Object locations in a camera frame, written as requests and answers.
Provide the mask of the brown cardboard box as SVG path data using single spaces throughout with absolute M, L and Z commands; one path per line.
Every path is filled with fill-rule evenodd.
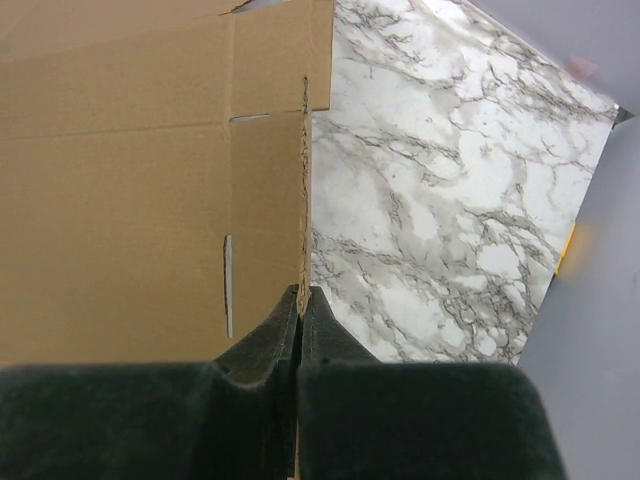
M 309 292 L 330 1 L 1 5 L 1 372 L 213 360 Z

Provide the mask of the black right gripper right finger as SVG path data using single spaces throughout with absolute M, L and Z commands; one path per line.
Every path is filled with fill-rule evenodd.
M 377 360 L 313 288 L 297 371 L 305 479 L 563 479 L 541 398 L 501 363 Z

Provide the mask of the yellow tape piece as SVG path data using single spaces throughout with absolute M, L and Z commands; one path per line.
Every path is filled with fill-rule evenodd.
M 575 235 L 576 227 L 577 223 L 574 222 L 571 226 L 568 238 L 560 254 L 559 261 L 555 269 L 556 275 L 570 275 L 576 269 L 578 258 L 574 253 L 571 252 L 571 245 L 573 237 Z

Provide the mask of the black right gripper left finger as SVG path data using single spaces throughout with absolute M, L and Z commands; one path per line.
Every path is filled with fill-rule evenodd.
M 213 360 L 4 368 L 2 477 L 292 476 L 296 294 Z

